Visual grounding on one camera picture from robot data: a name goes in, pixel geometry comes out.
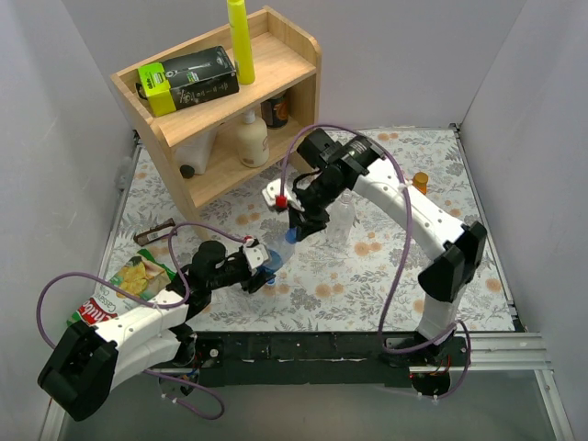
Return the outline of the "small blue bottle cap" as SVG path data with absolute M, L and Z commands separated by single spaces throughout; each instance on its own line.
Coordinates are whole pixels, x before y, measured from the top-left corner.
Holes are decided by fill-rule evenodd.
M 296 232 L 296 230 L 295 230 L 295 229 L 289 229 L 289 230 L 286 232 L 286 234 L 285 234 L 285 240 L 286 240 L 288 243 L 292 243 L 292 244 L 296 243 L 296 242 L 298 241 L 298 239 L 297 239 L 297 232 Z

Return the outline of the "blue label water bottle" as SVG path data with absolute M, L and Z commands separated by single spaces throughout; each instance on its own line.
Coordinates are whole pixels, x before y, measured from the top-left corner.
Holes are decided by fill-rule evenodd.
M 296 243 L 288 243 L 285 234 L 286 232 L 279 239 L 266 245 L 269 252 L 269 261 L 263 266 L 266 272 L 276 273 L 294 255 Z

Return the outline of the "orange juice bottle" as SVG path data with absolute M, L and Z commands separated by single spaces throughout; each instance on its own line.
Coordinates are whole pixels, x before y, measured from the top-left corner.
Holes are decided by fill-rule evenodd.
M 424 172 L 418 172 L 413 176 L 413 186 L 419 190 L 422 194 L 427 193 L 427 185 L 428 185 L 429 176 Z

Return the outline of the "orange bottle cap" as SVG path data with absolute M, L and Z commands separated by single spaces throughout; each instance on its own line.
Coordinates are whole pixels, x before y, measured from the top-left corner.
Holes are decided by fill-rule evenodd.
M 428 183 L 428 174 L 424 172 L 418 172 L 413 176 L 413 185 L 415 187 L 425 187 Z

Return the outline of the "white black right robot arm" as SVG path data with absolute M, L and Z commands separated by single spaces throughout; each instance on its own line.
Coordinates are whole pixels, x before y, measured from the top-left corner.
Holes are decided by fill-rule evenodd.
M 289 225 L 301 242 L 326 228 L 327 207 L 345 190 L 375 204 L 405 230 L 403 248 L 417 242 L 430 264 L 419 274 L 425 293 L 424 311 L 412 347 L 385 346 L 391 356 L 416 353 L 426 365 L 436 365 L 449 353 L 448 341 L 461 324 L 458 306 L 479 268 L 487 230 L 475 221 L 465 224 L 449 215 L 419 190 L 410 187 L 395 158 L 377 141 L 360 134 L 346 144 L 327 134 L 327 125 L 302 129 L 288 150 L 311 167 L 313 181 L 305 188 L 280 188 L 276 206 L 287 209 Z

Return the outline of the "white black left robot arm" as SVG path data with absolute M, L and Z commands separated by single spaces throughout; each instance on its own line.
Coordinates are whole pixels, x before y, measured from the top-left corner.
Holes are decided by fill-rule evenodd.
M 76 422 L 93 415 L 120 383 L 168 362 L 188 366 L 196 336 L 187 321 L 203 311 L 211 294 L 238 284 L 254 293 L 274 275 L 270 251 L 253 238 L 228 254 L 218 241 L 202 243 L 190 264 L 151 300 L 97 324 L 70 325 L 38 377 L 39 386 Z

